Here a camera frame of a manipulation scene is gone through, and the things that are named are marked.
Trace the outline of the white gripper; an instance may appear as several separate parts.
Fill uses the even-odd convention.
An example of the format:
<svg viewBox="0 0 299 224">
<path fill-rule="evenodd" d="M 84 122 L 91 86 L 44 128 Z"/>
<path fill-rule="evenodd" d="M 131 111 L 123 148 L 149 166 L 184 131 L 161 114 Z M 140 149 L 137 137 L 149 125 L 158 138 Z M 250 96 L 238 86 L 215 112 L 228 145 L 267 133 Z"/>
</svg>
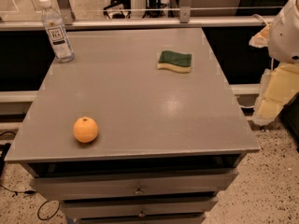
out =
<svg viewBox="0 0 299 224">
<path fill-rule="evenodd" d="M 289 0 L 266 25 L 254 35 L 249 45 L 268 46 L 269 56 L 281 62 L 274 70 L 265 69 L 260 93 L 254 105 L 253 123 L 259 126 L 274 121 L 283 107 L 299 92 L 299 0 Z"/>
</svg>

